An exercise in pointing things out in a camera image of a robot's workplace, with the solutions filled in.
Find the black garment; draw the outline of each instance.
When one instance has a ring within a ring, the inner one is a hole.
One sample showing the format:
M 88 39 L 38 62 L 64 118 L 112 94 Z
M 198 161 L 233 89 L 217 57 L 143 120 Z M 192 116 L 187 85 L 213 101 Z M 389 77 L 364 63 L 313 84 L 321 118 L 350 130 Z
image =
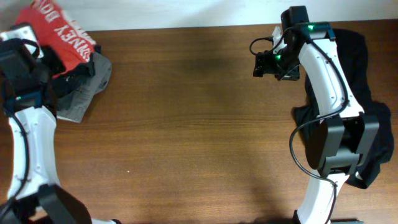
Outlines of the black garment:
M 94 46 L 96 52 L 101 52 L 101 46 Z M 68 110 L 71 107 L 71 92 L 77 90 L 95 76 L 93 54 L 88 63 L 80 63 L 76 68 L 52 80 L 52 87 L 58 98 L 57 110 Z
M 51 46 L 41 46 L 44 57 L 40 59 L 40 62 L 48 66 L 53 74 L 59 74 L 65 72 L 66 68 L 62 63 L 58 54 L 54 51 Z
M 394 151 L 394 137 L 391 131 L 391 113 L 387 105 L 372 101 L 371 91 L 366 79 L 368 67 L 368 50 L 365 38 L 359 33 L 334 29 L 336 35 L 337 52 L 345 77 L 358 103 L 363 107 L 366 114 L 377 116 L 380 127 L 365 163 L 357 167 L 357 171 L 363 180 L 352 175 L 347 181 L 355 187 L 366 189 L 380 173 L 380 165 L 391 159 Z M 305 79 L 305 91 L 310 100 L 310 105 L 294 109 L 297 126 L 313 120 L 319 115 L 318 103 L 312 90 L 308 76 Z M 307 142 L 317 124 L 304 127 L 301 132 Z

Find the white wall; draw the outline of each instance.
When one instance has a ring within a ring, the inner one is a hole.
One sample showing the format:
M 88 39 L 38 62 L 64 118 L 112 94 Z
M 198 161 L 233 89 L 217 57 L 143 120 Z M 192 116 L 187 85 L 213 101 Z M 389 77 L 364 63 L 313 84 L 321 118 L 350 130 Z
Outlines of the white wall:
M 0 0 L 0 29 L 29 0 Z M 311 21 L 397 19 L 398 0 L 58 0 L 86 30 L 280 23 L 289 6 L 306 5 Z

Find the wooden table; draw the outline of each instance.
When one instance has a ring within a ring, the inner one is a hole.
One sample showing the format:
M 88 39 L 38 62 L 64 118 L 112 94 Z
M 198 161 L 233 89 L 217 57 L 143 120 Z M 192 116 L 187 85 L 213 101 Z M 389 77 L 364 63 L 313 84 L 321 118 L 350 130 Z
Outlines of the wooden table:
M 366 36 L 373 98 L 398 135 L 398 21 L 337 22 Z M 250 42 L 274 25 L 90 32 L 113 62 L 107 89 L 81 124 L 58 121 L 57 171 L 92 217 L 123 223 L 238 223 L 289 218 L 308 176 L 291 159 L 303 81 L 253 78 Z M 269 49 L 269 44 L 258 50 Z M 0 197 L 12 138 L 0 119 Z M 295 148 L 305 163 L 304 147 Z M 398 220 L 398 157 L 367 190 L 345 185 L 333 218 Z

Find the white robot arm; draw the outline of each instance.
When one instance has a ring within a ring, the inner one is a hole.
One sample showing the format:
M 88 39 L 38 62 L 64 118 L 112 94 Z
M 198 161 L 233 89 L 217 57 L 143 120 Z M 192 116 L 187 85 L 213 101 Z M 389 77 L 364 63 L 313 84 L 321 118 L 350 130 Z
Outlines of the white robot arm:
M 29 52 L 25 44 L 36 50 Z M 40 219 L 45 223 L 120 223 L 91 219 L 87 208 L 60 186 L 54 154 L 56 97 L 50 70 L 36 61 L 38 49 L 33 40 L 0 42 L 3 110 L 14 138 L 12 182 L 0 223 L 28 223 L 39 210 L 47 213 Z
M 281 15 L 283 34 L 276 27 L 272 37 L 254 40 L 253 75 L 275 75 L 278 80 L 298 80 L 302 65 L 317 99 L 319 116 L 297 127 L 290 136 L 290 152 L 296 164 L 311 178 L 294 223 L 330 223 L 336 197 L 355 168 L 360 166 L 379 128 L 377 118 L 364 114 L 340 65 L 335 36 L 327 22 L 309 22 L 305 6 L 291 7 Z M 258 40 L 272 41 L 270 51 L 255 53 Z M 306 143 L 306 170 L 295 158 L 293 138 L 304 126 L 318 123 Z

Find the folded clothing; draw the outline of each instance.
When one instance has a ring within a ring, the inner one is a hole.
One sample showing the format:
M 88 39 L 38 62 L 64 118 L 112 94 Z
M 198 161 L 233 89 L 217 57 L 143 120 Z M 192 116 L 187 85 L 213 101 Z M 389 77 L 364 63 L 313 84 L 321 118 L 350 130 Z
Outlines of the folded clothing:
M 357 167 L 360 179 L 352 175 L 347 181 L 355 187 L 366 189 L 380 173 L 380 165 L 390 161 L 394 151 L 394 137 L 391 131 L 391 112 L 384 103 L 372 100 L 371 91 L 366 78 L 368 67 L 368 50 L 365 38 L 361 34 L 349 30 L 334 29 L 337 43 L 337 53 L 345 77 L 358 103 L 366 114 L 376 115 L 379 120 L 379 131 L 369 154 L 362 166 Z M 315 98 L 308 76 L 305 79 L 305 91 L 310 100 L 310 105 L 294 109 L 294 119 L 297 126 L 315 119 L 319 115 L 318 103 Z M 317 128 L 317 124 L 304 127 L 305 142 Z

